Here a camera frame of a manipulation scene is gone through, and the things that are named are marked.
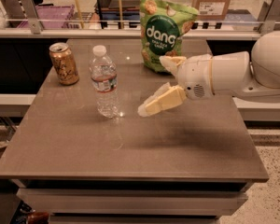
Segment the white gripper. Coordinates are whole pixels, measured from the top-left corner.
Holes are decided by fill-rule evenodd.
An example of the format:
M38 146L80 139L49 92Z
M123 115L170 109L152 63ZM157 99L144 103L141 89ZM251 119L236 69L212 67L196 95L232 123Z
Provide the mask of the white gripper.
M212 56L209 54L186 58L184 56L160 56L161 65L174 77L178 85L169 82L160 86L139 107L138 115L149 117L164 110L182 105L187 97L201 100L213 96L210 73Z

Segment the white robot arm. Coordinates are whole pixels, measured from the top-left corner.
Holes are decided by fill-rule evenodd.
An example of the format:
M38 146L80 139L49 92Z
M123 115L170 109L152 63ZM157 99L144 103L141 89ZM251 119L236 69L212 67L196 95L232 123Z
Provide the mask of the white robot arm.
M280 102L280 31L263 35L252 50L212 56L161 56L161 65L177 82L165 83L139 107L149 117L182 105L229 95L256 102Z

